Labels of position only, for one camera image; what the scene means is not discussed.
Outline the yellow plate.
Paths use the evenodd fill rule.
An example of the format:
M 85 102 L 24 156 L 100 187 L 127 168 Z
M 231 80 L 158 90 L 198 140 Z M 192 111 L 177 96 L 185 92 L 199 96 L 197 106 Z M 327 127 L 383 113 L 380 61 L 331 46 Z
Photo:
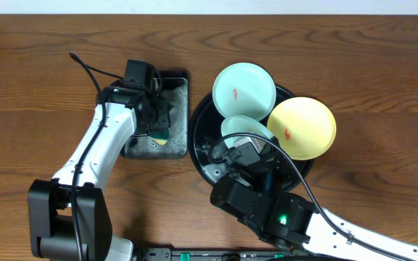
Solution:
M 267 128 L 294 160 L 312 160 L 322 155 L 333 144 L 337 132 L 330 109 L 309 97 L 278 104 L 268 118 Z

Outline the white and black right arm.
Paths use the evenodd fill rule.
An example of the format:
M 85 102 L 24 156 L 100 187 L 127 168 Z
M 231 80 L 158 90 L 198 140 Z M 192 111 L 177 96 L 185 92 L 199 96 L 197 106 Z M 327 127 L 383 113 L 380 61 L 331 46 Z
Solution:
M 339 260 L 418 260 L 418 246 L 349 223 L 314 196 L 270 196 L 226 174 L 214 185 L 210 202 L 279 248 L 300 246 Z

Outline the green and yellow sponge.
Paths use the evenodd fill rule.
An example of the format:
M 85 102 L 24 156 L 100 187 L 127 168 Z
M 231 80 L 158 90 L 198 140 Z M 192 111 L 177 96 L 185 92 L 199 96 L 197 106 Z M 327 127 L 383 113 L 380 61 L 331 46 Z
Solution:
M 165 145 L 170 136 L 169 128 L 155 130 L 149 133 L 149 137 L 159 145 Z

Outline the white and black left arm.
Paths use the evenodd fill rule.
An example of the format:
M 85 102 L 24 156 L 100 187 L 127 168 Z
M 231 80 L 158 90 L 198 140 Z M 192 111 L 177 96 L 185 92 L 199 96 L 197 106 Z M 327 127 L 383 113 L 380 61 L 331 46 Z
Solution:
M 106 87 L 70 159 L 28 190 L 30 247 L 49 260 L 131 260 L 134 245 L 114 235 L 104 189 L 120 151 L 143 123 L 170 125 L 173 106 L 145 91 Z

